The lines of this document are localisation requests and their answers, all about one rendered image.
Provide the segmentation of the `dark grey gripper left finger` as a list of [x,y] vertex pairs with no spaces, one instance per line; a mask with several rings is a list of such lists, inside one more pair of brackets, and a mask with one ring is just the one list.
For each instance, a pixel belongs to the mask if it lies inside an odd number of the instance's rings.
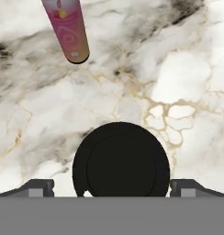
[[31,179],[19,188],[4,192],[0,197],[54,197],[52,179]]

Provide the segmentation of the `pink drink can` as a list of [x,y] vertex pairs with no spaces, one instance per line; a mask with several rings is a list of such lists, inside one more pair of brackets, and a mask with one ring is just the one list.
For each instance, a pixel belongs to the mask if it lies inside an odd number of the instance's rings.
[[66,59],[85,62],[90,54],[80,0],[41,0]]

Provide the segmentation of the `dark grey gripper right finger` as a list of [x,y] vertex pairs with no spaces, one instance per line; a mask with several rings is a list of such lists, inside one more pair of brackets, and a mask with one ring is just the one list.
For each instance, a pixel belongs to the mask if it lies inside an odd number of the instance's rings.
[[224,197],[223,193],[207,189],[194,179],[173,179],[170,197]]

